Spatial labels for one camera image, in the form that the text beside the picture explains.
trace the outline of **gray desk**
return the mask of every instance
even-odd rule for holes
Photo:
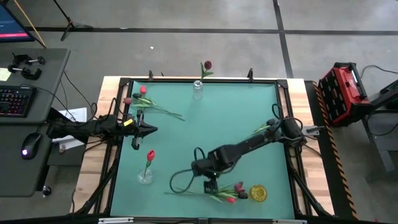
[[[67,64],[70,51],[67,49],[8,49],[0,54],[0,67],[7,68],[12,63],[13,56],[27,54],[32,58],[43,56],[45,65],[34,63],[29,68],[35,71],[42,70],[38,80],[27,80],[20,72],[13,73],[6,82],[0,85],[21,84],[34,85],[55,94],[60,83],[63,70]],[[30,197],[44,184],[48,171],[48,159],[51,139],[45,132],[47,126],[39,129],[42,134],[39,149],[31,160],[21,158],[21,146],[30,133],[36,132],[40,124],[45,122],[51,109],[53,95],[46,91],[37,90],[34,101],[26,118],[0,117],[0,197]]]
[[[62,73],[67,65],[70,51],[67,49],[6,49],[2,50],[0,54],[0,67],[7,68],[8,65],[12,64],[14,57],[12,53],[16,55],[27,54],[31,58],[37,58],[43,56],[46,63],[41,65],[39,63],[33,63],[31,66],[21,63],[19,68],[27,67],[32,72],[35,72],[37,68],[42,70],[42,74],[38,80],[25,79],[20,72],[11,74],[6,82],[1,82],[0,85],[13,85],[19,86],[21,84],[34,85],[55,94],[57,92],[58,85],[60,83]],[[47,119],[47,115],[50,111],[51,104],[54,96],[43,90],[37,90],[37,94],[34,97],[32,106],[26,118],[5,118],[0,117],[0,124],[39,124],[43,123]]]
[[[36,191],[42,171],[46,168],[51,145],[45,132],[42,134],[39,150],[31,160],[21,157],[21,146],[26,136],[36,132],[38,126],[0,127],[0,197],[30,197]]]

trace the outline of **wooden table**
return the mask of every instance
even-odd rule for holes
[[[108,113],[111,100],[113,97],[116,97],[118,93],[120,78],[123,77],[104,77],[103,84],[101,87],[101,92],[99,93],[99,98],[98,98],[98,111],[96,114],[97,116]],[[164,77],[164,78],[181,78],[181,77]],[[198,79],[198,77],[184,77],[184,78],[192,78],[193,81]],[[307,92],[305,90],[304,80],[291,78],[287,79],[287,82],[289,84],[290,101],[292,104],[294,116],[300,119],[303,122],[304,126],[312,126],[313,120],[312,120],[310,105],[308,103]],[[123,96],[126,96],[126,92],[127,88],[124,89]],[[284,99],[282,99],[282,106],[284,108],[284,114],[287,114]],[[308,140],[307,145],[316,149],[319,152],[318,142],[312,139],[307,139],[307,140]],[[94,147],[93,149],[88,151],[84,156],[74,196],[76,210],[78,210],[83,206],[83,204],[89,199],[91,194],[94,192],[95,188],[98,186],[98,183],[100,181],[103,160],[104,160],[105,148],[106,148],[105,144]],[[113,147],[111,153],[111,159],[109,162],[110,163],[109,167],[113,162],[115,151],[116,151],[116,146]],[[306,147],[303,147],[301,156],[303,160],[303,167],[304,167],[305,178],[307,181],[308,188],[311,190],[312,194],[317,198],[317,200],[322,204],[323,208],[327,212],[334,214],[329,188],[326,181],[325,170],[323,168],[323,162],[321,157],[319,157],[319,155],[307,149]],[[305,213],[303,194],[301,189],[297,186],[297,184],[296,184],[296,189],[297,189],[300,209],[303,213]],[[106,206],[106,201],[108,199],[108,192],[109,192],[109,184],[104,189],[100,211],[103,211],[103,209]]]

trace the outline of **red tulip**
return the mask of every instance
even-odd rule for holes
[[[145,94],[145,93],[147,93],[147,88],[146,88],[144,85],[142,85],[142,86],[140,87],[140,89],[139,89],[139,92],[140,92],[141,94]]]
[[[132,103],[132,99],[130,97],[127,97],[127,98],[123,99],[123,103],[130,105]]]
[[[206,61],[205,62],[205,69],[207,69],[207,70],[211,69],[211,61]]]
[[[242,187],[243,187],[243,182],[241,181],[234,185],[235,191],[238,193],[244,191]]]
[[[152,162],[155,159],[155,151],[151,149],[147,154],[147,160]]]
[[[236,199],[235,198],[227,198],[226,201],[229,203],[235,203]]]

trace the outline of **computer mouse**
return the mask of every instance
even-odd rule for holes
[[[26,136],[21,147],[21,157],[23,159],[33,159],[39,148],[39,142],[42,135],[39,133],[30,133]]]

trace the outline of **concrete floor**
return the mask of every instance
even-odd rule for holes
[[[272,0],[59,0],[76,22],[94,27],[258,29],[277,30]],[[66,21],[51,0],[19,0],[38,27],[63,27]],[[284,29],[288,30],[398,30],[395,0],[279,0]],[[13,1],[9,8],[28,26]],[[66,72],[89,101],[98,100],[107,75],[197,76],[199,62],[211,60],[218,77],[290,77],[286,71],[286,44],[294,78],[318,80],[334,62],[356,62],[358,70],[375,64],[398,71],[398,35],[286,35],[155,32],[72,32],[64,42],[60,32],[40,32],[47,47],[72,51]],[[38,43],[1,44],[3,47],[40,47]],[[373,97],[397,77],[369,69],[363,83]],[[64,81],[70,108],[86,106]],[[62,89],[57,95],[63,99]],[[54,102],[56,109],[62,109]],[[362,220],[398,221],[398,183],[367,183],[364,178],[381,170],[377,152],[362,123],[334,129],[336,143],[358,216]],[[51,197],[0,199],[0,220],[63,215],[69,211],[77,167],[51,171]]]

